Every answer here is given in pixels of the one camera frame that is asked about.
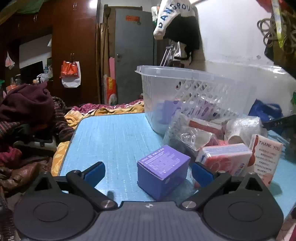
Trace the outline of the purple cardboard box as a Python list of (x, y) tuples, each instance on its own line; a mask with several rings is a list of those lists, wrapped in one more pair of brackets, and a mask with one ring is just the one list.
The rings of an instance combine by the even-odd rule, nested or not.
[(138, 160), (137, 184), (160, 201), (185, 180), (189, 162), (189, 156), (164, 145)]

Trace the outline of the clear crinkled plastic bag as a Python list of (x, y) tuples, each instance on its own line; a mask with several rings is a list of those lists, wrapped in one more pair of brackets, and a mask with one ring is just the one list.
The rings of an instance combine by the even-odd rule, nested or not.
[(214, 133), (190, 127), (189, 123), (190, 119), (186, 115), (177, 113), (166, 130), (163, 144), (190, 156), (192, 159), (197, 157), (203, 147), (219, 145)]

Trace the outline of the dark red wooden wardrobe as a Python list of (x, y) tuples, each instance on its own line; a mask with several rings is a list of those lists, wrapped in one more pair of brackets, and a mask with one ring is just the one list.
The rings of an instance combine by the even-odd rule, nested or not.
[[(98, 76), (98, 22), (100, 1), (46, 1), (35, 14), (15, 14), (12, 34), (19, 44), (45, 35), (52, 36), (53, 81), (48, 89), (68, 106), (100, 102)], [(81, 84), (67, 88), (62, 84), (64, 61), (80, 65)]]

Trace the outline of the dark maroon clothes pile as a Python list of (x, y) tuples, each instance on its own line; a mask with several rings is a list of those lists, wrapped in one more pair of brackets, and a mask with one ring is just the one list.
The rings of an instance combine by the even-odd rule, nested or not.
[(54, 101), (46, 82), (14, 88), (1, 103), (1, 145), (8, 145), (13, 129), (21, 125), (34, 131), (52, 131), (54, 118)]

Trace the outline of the black hanging garment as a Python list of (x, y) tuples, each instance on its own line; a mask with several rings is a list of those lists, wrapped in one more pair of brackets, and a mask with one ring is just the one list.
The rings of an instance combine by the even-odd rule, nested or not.
[(176, 16), (167, 26), (164, 39), (185, 44), (185, 57), (178, 57), (178, 60), (193, 59), (195, 50), (200, 48), (199, 25), (195, 16)]

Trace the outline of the white tote bag blue letters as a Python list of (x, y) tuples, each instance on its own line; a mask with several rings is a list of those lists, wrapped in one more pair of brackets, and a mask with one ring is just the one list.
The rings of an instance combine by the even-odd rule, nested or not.
[(162, 0), (157, 15), (157, 24), (154, 29), (154, 38), (162, 40), (169, 24), (178, 16), (195, 17), (190, 1)]

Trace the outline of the orange white hanging bag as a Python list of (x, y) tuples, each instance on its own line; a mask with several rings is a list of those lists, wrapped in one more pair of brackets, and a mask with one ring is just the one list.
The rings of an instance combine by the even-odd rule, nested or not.
[(81, 84), (81, 70), (79, 61), (63, 61), (60, 78), (65, 88), (77, 88)]

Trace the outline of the white plastic perforated basket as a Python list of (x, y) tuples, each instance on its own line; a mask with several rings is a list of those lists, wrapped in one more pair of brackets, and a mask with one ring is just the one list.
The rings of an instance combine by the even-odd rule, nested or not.
[(210, 121), (249, 113), (256, 87), (204, 71), (137, 66), (142, 77), (145, 116), (151, 128), (164, 135), (175, 113)]

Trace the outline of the grey metal door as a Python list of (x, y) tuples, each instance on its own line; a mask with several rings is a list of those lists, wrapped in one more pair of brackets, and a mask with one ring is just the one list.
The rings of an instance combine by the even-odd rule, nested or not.
[(153, 65), (154, 26), (149, 12), (116, 9), (115, 80), (118, 103), (130, 103), (142, 94), (140, 65)]

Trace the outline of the red pink tissue pack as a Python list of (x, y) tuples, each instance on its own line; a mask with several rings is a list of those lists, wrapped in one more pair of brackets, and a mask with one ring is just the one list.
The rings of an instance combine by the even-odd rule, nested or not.
[(240, 176), (251, 156), (252, 151), (243, 143), (207, 146), (199, 150), (196, 162), (214, 172), (225, 171), (232, 176)]

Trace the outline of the blue printed shopping bag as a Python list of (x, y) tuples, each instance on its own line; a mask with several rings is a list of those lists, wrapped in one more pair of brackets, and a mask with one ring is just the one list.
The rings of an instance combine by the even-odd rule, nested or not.
[(252, 105), (249, 116), (257, 116), (262, 123), (283, 117), (281, 107), (276, 103), (264, 103), (258, 99)]

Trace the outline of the clear bag of white items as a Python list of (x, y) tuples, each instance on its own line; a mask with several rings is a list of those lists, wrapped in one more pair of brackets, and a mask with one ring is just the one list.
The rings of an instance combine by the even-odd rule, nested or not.
[(227, 122), (224, 140), (228, 144), (243, 143), (249, 147), (252, 135), (261, 134), (262, 122), (257, 116), (234, 118)]

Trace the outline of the white thank you card box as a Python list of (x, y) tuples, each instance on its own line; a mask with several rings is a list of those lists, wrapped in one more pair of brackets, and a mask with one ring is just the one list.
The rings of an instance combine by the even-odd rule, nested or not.
[(280, 160), (283, 144), (264, 136), (253, 134), (250, 143), (251, 158), (245, 171), (256, 173), (266, 186), (271, 184)]

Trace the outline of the pink floral bedsheet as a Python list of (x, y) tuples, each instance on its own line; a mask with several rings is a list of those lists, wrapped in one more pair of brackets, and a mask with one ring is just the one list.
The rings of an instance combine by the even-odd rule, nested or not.
[(100, 109), (100, 108), (107, 108), (107, 109), (123, 109), (123, 108), (131, 108), (134, 105), (141, 105), (144, 106), (144, 100), (143, 99), (138, 99), (135, 101), (132, 101), (130, 103), (124, 103), (124, 104), (116, 104), (116, 105), (106, 105), (106, 104), (92, 104), (92, 103), (86, 103), (82, 104), (81, 106), (74, 106), (71, 108), (71, 110), (74, 111), (79, 111), (82, 114), (87, 114), (90, 111)]

